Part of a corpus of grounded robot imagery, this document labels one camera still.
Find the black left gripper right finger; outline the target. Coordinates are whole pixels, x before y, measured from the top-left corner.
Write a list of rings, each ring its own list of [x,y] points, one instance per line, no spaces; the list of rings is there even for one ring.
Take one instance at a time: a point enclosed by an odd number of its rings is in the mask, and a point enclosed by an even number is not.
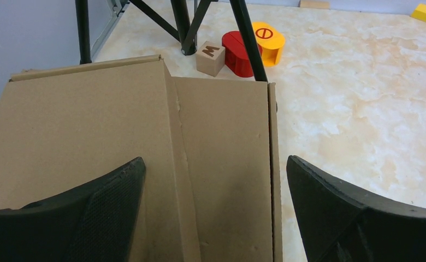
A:
[[[426,261],[426,209],[335,177],[298,156],[286,165],[308,261]]]

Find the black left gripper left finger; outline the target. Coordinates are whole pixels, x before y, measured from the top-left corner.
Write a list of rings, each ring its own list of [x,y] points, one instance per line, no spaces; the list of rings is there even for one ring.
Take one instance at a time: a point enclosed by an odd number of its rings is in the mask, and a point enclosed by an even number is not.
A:
[[[127,261],[145,174],[137,157],[61,194],[0,210],[0,261]]]

